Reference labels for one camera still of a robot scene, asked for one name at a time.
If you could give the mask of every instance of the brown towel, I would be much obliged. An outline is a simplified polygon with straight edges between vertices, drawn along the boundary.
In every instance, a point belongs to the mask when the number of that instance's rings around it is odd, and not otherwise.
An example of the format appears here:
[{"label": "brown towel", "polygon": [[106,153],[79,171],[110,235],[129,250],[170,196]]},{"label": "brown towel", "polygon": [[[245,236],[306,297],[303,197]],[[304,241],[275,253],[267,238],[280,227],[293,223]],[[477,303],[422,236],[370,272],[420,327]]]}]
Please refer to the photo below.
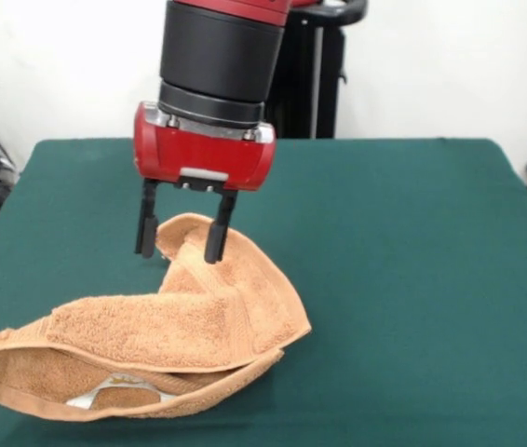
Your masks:
[{"label": "brown towel", "polygon": [[203,261],[210,219],[158,228],[170,259],[155,294],[83,298],[0,332],[0,404],[46,419],[175,417],[236,393],[311,327],[288,279],[229,230],[224,260]]}]

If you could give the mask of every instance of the towel fold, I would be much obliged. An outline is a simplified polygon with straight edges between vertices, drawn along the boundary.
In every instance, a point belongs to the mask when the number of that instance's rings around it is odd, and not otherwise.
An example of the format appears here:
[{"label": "towel fold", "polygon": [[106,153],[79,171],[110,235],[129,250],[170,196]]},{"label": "towel fold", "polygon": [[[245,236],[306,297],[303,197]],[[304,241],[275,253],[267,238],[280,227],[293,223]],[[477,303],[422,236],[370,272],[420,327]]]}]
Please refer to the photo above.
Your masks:
[{"label": "towel fold", "polygon": [[211,220],[183,214],[158,227],[170,259],[157,293],[88,297],[0,332],[0,404],[38,417],[198,413],[265,373],[311,330],[289,280],[229,230],[206,264]]}]

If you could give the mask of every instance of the green felt surface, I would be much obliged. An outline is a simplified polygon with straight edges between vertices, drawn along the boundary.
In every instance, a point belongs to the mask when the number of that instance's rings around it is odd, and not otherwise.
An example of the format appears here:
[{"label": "green felt surface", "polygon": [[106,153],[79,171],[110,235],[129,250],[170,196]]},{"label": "green felt surface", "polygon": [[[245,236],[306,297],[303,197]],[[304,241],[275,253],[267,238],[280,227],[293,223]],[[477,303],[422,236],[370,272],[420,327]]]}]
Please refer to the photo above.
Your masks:
[{"label": "green felt surface", "polygon": [[[156,290],[164,261],[133,254],[140,185],[130,141],[36,148],[0,215],[0,329]],[[217,203],[162,186],[158,212]],[[0,407],[0,446],[527,446],[527,191],[497,146],[282,142],[234,226],[291,278],[311,335],[209,412],[78,425]]]}]

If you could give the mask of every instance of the black stand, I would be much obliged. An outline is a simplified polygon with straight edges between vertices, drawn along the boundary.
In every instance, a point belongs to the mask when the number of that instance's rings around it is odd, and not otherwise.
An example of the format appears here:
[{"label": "black stand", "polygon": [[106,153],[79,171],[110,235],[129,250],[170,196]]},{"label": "black stand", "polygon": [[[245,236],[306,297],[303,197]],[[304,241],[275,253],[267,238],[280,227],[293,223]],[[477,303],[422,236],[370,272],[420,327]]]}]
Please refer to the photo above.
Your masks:
[{"label": "black stand", "polygon": [[367,0],[356,0],[291,10],[265,109],[279,138],[334,138],[345,79],[342,27],[361,21],[367,9]]}]

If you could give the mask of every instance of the silver metal piece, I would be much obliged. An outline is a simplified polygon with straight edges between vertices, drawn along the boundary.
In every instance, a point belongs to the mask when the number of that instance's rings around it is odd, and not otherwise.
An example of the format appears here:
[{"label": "silver metal piece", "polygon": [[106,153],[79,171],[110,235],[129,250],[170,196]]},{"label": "silver metal piece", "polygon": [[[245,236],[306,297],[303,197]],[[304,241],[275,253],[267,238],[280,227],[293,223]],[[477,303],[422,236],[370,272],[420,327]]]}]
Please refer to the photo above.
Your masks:
[{"label": "silver metal piece", "polygon": [[211,126],[209,124],[199,123],[197,121],[170,115],[161,111],[155,102],[144,102],[145,120],[159,127],[166,127],[169,121],[173,120],[178,126],[177,129],[185,132],[196,133],[198,135],[206,135],[213,138],[224,138],[226,140],[245,141],[246,133],[252,132],[255,134],[254,140],[261,143],[269,143],[274,141],[274,128],[267,123],[259,123],[257,127],[249,130],[224,128],[220,126]]},{"label": "silver metal piece", "polygon": [[218,172],[215,170],[199,168],[181,168],[181,175],[184,177],[196,177],[198,179],[213,180],[215,182],[226,182],[228,180],[228,174],[226,172]]},{"label": "silver metal piece", "polygon": [[169,128],[178,128],[181,125],[181,122],[179,121],[179,118],[177,118],[175,115],[170,115],[169,119],[167,120],[167,126]]},{"label": "silver metal piece", "polygon": [[246,130],[243,134],[243,140],[247,140],[248,142],[252,142],[255,140],[255,130],[249,129]]},{"label": "silver metal piece", "polygon": [[321,52],[323,49],[323,28],[316,28],[315,37],[315,56],[313,67],[313,83],[311,91],[311,138],[315,139],[318,135],[318,115],[319,115],[319,83],[321,78]]}]

